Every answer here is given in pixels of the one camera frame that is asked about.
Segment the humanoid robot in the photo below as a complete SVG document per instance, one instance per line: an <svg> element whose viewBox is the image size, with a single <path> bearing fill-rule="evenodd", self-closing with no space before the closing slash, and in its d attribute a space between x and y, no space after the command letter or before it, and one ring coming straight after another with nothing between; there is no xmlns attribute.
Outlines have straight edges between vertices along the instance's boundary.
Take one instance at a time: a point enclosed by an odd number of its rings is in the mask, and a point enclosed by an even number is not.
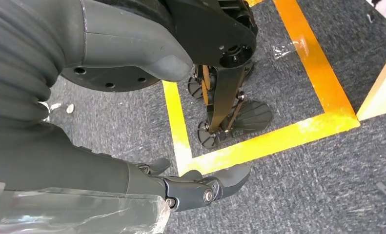
<svg viewBox="0 0 386 234"><path fill-rule="evenodd" d="M189 79L208 119L204 147L264 129L272 114L239 90L258 28L243 0L0 0L0 182L5 191L67 188L157 195L172 211L208 206L247 181L243 165L204 177L160 176L170 165L132 164L74 146L42 122L60 74L94 90L127 92Z"/></svg>

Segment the gray carpet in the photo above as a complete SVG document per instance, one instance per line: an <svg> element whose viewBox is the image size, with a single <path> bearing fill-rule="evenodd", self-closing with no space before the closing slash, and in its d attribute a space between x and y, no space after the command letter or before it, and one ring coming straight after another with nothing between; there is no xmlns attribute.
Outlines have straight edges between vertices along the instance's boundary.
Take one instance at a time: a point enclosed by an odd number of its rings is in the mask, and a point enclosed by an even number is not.
<svg viewBox="0 0 386 234"><path fill-rule="evenodd" d="M355 110L386 61L386 20L364 0L299 0L312 30ZM253 8L260 28L256 70L243 89L266 101L272 131L323 112L296 54L274 60L271 46L289 40L272 0ZM179 84L194 156L202 149L194 135L204 105ZM106 94L60 79L49 104L62 103L51 122L73 142L133 162L174 153L163 88ZM67 114L66 105L75 104ZM166 233L380 232L386 231L386 115L347 133L249 162L245 187L209 208L172 214ZM169 174L175 174L172 167Z"/></svg>

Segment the bolt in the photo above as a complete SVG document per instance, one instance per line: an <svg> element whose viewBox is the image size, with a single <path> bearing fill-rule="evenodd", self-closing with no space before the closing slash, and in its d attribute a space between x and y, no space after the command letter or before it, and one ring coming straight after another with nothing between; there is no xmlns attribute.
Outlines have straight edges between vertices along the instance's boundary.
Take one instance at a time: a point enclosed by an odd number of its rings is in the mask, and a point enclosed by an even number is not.
<svg viewBox="0 0 386 234"><path fill-rule="evenodd" d="M165 202L167 203L167 205L170 207L170 208L173 208L175 205L176 205L176 201L172 198L167 198L165 200Z"/></svg>
<svg viewBox="0 0 386 234"><path fill-rule="evenodd" d="M206 204L210 204L213 201L213 190L206 189L203 195L203 200Z"/></svg>

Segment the yellow tape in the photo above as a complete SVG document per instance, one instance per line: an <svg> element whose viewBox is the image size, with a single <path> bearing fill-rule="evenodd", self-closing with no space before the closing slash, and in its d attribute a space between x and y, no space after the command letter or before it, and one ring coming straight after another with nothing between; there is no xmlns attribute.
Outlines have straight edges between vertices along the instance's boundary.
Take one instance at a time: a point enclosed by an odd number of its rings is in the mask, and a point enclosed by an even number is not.
<svg viewBox="0 0 386 234"><path fill-rule="evenodd" d="M185 171L186 164L192 159L187 128L185 127L183 108L176 83L163 81L165 102L167 103L174 154L178 171Z"/></svg>
<svg viewBox="0 0 386 234"><path fill-rule="evenodd" d="M249 1L249 4L254 5L259 2L261 0ZM164 83L175 145L174 152L180 175L193 169L208 174L360 126L349 100L296 0L274 0L274 3L291 39L296 41L303 36L307 42L305 46L308 53L298 50L298 54L325 113L192 158L191 150L187 148L189 144L177 86L175 84L166 86Z"/></svg>

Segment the plastic film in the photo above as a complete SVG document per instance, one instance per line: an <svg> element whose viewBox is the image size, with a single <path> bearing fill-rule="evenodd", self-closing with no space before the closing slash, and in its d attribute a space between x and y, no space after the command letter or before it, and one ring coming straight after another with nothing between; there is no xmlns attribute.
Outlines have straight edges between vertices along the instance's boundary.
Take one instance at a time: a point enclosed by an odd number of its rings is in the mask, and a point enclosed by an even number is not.
<svg viewBox="0 0 386 234"><path fill-rule="evenodd" d="M309 49L304 37L297 38L291 42L285 41L278 45L273 45L273 55L276 60L283 58L284 56L291 54L295 51L300 51L303 55L308 56Z"/></svg>
<svg viewBox="0 0 386 234"><path fill-rule="evenodd" d="M5 193L11 200L0 206L0 234L158 234L170 216L155 195L59 188Z"/></svg>

